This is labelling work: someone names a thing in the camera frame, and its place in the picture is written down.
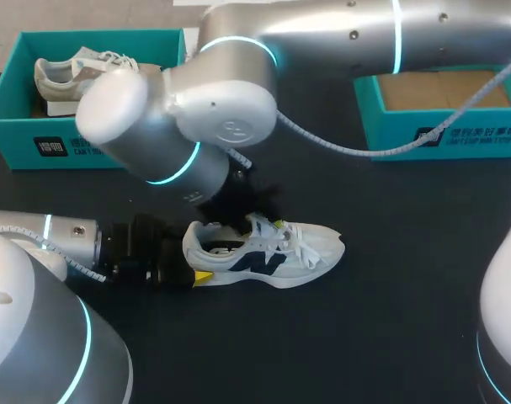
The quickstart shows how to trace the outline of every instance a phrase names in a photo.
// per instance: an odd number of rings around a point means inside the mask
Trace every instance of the white shoelace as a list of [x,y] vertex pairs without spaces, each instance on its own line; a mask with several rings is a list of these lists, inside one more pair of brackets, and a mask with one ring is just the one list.
[[274,240],[277,246],[269,246],[269,250],[273,253],[294,253],[299,259],[302,268],[315,269],[319,261],[323,261],[321,255],[312,247],[310,247],[302,236],[302,229],[292,223],[282,221]]
[[106,65],[109,65],[111,63],[120,65],[122,67],[128,68],[133,70],[134,72],[139,71],[139,65],[137,65],[137,62],[135,59],[132,59],[131,57],[128,57],[126,55],[119,55],[118,53],[111,52],[109,50],[102,52],[98,56],[100,59],[105,59],[108,57],[109,59],[105,62]]

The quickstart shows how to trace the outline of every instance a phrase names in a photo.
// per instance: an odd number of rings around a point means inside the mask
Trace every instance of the white cable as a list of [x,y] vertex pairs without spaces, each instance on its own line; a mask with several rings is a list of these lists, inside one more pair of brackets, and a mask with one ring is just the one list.
[[91,269],[88,269],[86,267],[83,267],[80,263],[77,263],[67,255],[65,255],[59,247],[56,247],[52,242],[49,240],[46,240],[44,237],[42,237],[40,234],[31,231],[29,229],[25,229],[24,227],[19,226],[0,226],[0,233],[13,233],[13,234],[21,234],[23,236],[26,236],[28,238],[32,238],[37,243],[41,244],[42,246],[45,246],[49,251],[53,253],[59,254],[61,257],[64,258],[64,260],[68,263],[68,265],[72,266],[72,268],[76,269],[78,272],[81,272],[82,274],[88,276],[89,278],[95,279],[98,282],[105,282],[107,280],[107,277],[102,274],[97,274],[96,272],[92,271]]
[[230,147],[222,147],[222,149],[225,151],[225,153],[227,153],[229,156],[231,156],[233,159],[239,162],[247,170],[249,170],[252,167],[253,163],[251,162],[251,160],[240,154],[235,149],[231,149]]
[[281,112],[278,111],[278,119],[281,120],[285,125],[289,126],[293,131],[302,135],[309,139],[310,141],[314,141],[321,146],[327,147],[328,149],[332,149],[336,152],[348,154],[350,156],[357,157],[388,157],[396,154],[401,154],[405,152],[409,152],[416,147],[420,147],[424,145],[428,141],[433,141],[439,138],[439,135],[443,130],[450,127],[454,122],[456,122],[468,109],[472,108],[474,105],[479,103],[482,98],[484,98],[487,94],[489,94],[496,86],[502,83],[506,78],[511,76],[511,64],[507,65],[502,71],[500,71],[495,77],[493,77],[487,84],[485,84],[476,94],[474,94],[465,104],[457,109],[448,119],[444,120],[440,125],[431,130],[425,136],[420,137],[419,139],[413,141],[412,143],[408,143],[407,145],[396,147],[394,149],[389,150],[380,150],[380,151],[365,151],[365,150],[355,150],[349,149],[347,147],[338,146],[329,141],[325,141],[324,139],[313,135],[311,132],[301,128],[299,125],[295,124],[292,120],[287,118]]

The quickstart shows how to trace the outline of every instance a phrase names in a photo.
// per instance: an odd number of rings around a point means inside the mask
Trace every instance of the black tabletop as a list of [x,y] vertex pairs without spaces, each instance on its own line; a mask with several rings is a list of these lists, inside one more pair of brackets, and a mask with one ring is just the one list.
[[[293,120],[365,147],[349,83],[280,86]],[[343,233],[343,261],[291,290],[243,282],[175,293],[72,281],[131,352],[132,403],[479,403],[478,296],[511,224],[511,159],[371,162],[284,128],[246,154],[258,180],[281,188],[286,220]],[[123,171],[11,173],[1,157],[0,209],[199,218]]]

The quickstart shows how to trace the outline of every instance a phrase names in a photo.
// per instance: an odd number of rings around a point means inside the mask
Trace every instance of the white sneaker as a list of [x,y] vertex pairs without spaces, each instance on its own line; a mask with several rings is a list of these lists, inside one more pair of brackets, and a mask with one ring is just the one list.
[[189,266],[214,276],[205,286],[256,279],[280,289],[311,282],[332,269],[345,252],[341,236],[323,226],[250,217],[251,234],[240,237],[230,227],[193,222],[183,239]]
[[35,83],[41,97],[46,101],[49,116],[73,115],[81,97],[93,85],[94,80],[114,69],[131,69],[135,72],[157,71],[157,65],[142,65],[128,57],[106,51],[98,53],[82,47],[67,61],[39,59],[35,63]]

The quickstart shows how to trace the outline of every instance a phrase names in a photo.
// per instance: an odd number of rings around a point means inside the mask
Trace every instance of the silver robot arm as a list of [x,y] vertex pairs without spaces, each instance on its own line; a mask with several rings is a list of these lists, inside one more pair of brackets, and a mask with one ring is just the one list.
[[129,171],[201,205],[235,171],[221,147],[250,146],[274,130],[282,72],[353,78],[510,61],[511,0],[226,4],[203,16],[192,60],[154,76],[103,75],[76,123]]

